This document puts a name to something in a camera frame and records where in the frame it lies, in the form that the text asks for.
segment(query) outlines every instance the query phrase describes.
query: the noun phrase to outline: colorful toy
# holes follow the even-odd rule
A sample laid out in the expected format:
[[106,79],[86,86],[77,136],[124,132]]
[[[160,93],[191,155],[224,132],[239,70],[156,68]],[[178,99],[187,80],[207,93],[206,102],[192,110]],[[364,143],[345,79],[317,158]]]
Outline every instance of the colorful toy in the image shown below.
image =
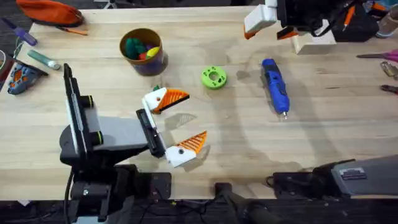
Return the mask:
[[137,60],[138,58],[138,53],[135,47],[135,43],[133,41],[134,38],[128,38],[126,40],[126,45],[125,45],[125,51],[126,51],[126,56],[129,59]]
[[137,60],[140,59],[139,55],[145,53],[147,49],[145,48],[141,40],[137,38],[128,38],[126,40],[125,51],[128,58]]
[[155,56],[159,51],[159,47],[154,47],[147,52],[147,59]]
[[20,61],[11,73],[11,81],[8,83],[8,93],[18,95],[32,86],[42,75],[48,74],[40,69],[27,65]]
[[147,57],[147,54],[146,54],[146,52],[144,52],[144,53],[139,54],[138,57],[139,57],[139,60],[145,60]]
[[223,87],[226,83],[225,71],[217,66],[210,66],[202,71],[201,82],[207,88],[217,90]]

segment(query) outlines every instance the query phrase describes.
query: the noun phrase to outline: pen holder cup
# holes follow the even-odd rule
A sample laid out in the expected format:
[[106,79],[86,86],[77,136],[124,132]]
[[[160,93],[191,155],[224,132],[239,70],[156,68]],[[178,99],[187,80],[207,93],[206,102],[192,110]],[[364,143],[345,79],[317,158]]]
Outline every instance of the pen holder cup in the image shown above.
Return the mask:
[[11,71],[13,59],[0,50],[0,91]]
[[[159,51],[151,58],[145,60],[133,60],[127,57],[125,51],[125,45],[128,38],[137,38],[145,45],[159,47]],[[160,74],[167,66],[167,56],[163,51],[162,41],[159,35],[153,30],[140,28],[128,32],[120,40],[119,49],[123,57],[130,62],[141,75],[149,76]]]

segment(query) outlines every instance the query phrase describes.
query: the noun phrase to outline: white block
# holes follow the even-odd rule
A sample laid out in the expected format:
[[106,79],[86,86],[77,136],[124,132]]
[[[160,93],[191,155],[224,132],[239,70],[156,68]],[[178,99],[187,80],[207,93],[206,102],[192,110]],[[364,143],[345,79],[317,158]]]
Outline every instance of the white block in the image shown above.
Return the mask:
[[255,33],[273,25],[276,21],[276,7],[260,4],[244,18],[244,31],[245,33]]
[[[319,31],[324,30],[329,25],[326,19],[322,22],[323,25]],[[335,36],[331,31],[321,37],[313,37],[311,33],[306,32],[304,35],[296,35],[290,39],[298,55],[324,55],[336,46]]]

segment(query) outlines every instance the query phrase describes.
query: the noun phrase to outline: dark floor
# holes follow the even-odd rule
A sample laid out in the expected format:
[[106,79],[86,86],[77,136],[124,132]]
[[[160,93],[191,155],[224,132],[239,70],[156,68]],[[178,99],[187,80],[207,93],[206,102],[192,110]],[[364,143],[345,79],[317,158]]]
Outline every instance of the dark floor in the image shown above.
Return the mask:
[[[0,15],[20,27],[29,30],[31,21],[23,15],[15,3],[16,0],[0,0]],[[92,0],[59,0],[78,9],[95,9],[98,6]],[[250,1],[237,0],[141,0],[135,7],[181,7],[181,6],[229,6],[247,4]],[[14,33],[0,22],[0,49],[12,54],[15,48]],[[398,223],[398,201],[396,200],[347,200],[344,202],[323,202],[306,200],[263,200],[270,211],[285,218],[303,223],[362,223],[362,224],[393,224]],[[139,223],[142,208],[150,202],[137,202],[131,211],[131,223]],[[186,208],[176,209],[171,203],[158,202],[151,206],[150,212],[157,214],[175,214],[187,211]],[[202,216],[189,213],[184,216],[160,216],[146,213],[142,223],[228,223],[224,218],[228,208],[224,202],[210,205]],[[27,207],[17,202],[0,202],[0,223],[63,223],[62,203],[59,201],[32,202]]]
[[[125,223],[140,224],[139,220],[148,203],[136,202],[133,209],[129,211],[129,221]],[[294,220],[295,223],[395,224],[398,222],[396,200],[347,200],[345,202],[263,200],[263,203],[272,213]],[[59,201],[33,202],[27,207],[15,202],[1,202],[0,209],[0,223],[63,223],[62,203]],[[186,211],[189,210],[177,208],[171,203],[158,202],[150,207],[141,223],[230,223],[226,219],[227,205],[222,200],[208,206],[206,213],[202,215],[203,221],[195,212],[171,216]]]

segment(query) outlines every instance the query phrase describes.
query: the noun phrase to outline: white cap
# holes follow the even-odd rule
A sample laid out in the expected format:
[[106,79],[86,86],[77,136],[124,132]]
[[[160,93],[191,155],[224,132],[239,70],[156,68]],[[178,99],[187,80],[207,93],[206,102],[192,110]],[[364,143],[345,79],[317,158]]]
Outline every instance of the white cap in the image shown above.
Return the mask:
[[58,64],[56,61],[49,61],[47,64],[50,68],[54,69],[54,70],[58,70],[61,68],[61,65]]

